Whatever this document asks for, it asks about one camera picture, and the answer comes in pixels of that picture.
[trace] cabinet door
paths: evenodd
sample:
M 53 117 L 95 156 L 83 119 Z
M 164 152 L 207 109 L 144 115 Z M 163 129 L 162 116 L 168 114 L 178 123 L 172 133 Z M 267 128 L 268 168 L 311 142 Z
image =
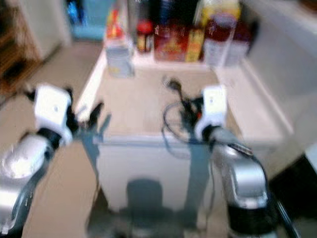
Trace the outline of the cabinet door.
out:
M 40 58 L 44 60 L 61 42 L 52 3 L 50 0 L 21 0 L 20 6 Z

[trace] jar lid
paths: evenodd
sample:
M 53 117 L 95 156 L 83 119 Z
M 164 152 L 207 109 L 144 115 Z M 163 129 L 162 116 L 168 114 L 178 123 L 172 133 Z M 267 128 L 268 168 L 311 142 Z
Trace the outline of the jar lid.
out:
M 220 27 L 232 28 L 237 22 L 235 17 L 230 13 L 216 13 L 213 15 L 213 19 Z
M 144 34 L 151 34 L 153 32 L 153 24 L 149 20 L 139 21 L 137 30 Z

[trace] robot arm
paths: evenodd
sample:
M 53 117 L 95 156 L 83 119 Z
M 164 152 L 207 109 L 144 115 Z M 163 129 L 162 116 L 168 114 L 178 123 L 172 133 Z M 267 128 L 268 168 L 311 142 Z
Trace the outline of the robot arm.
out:
M 252 151 L 228 130 L 211 133 L 212 159 L 222 177 L 230 232 L 233 237 L 276 237 L 277 215 L 263 167 Z
M 35 96 L 38 132 L 23 136 L 17 145 L 0 157 L 0 237 L 22 235 L 34 191 L 46 174 L 55 151 L 69 144 L 81 129 L 91 129 L 103 106 L 100 103 L 90 120 L 79 126 L 71 111 L 69 90 L 42 85 L 36 93 L 27 96 Z

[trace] red cap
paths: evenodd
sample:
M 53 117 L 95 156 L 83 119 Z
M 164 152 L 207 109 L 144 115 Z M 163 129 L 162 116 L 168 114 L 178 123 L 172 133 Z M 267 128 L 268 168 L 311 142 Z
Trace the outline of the red cap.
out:
M 137 30 L 143 34 L 151 34 L 153 32 L 153 24 L 151 21 L 139 21 Z

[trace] sauce bottle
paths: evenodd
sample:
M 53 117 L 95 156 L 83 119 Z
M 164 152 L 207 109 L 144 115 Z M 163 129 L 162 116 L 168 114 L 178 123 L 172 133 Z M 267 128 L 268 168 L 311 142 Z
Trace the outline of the sauce bottle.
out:
M 209 20 L 205 29 L 204 62 L 219 66 L 223 61 L 224 50 L 231 31 L 235 25 L 235 18 L 231 14 L 216 14 Z

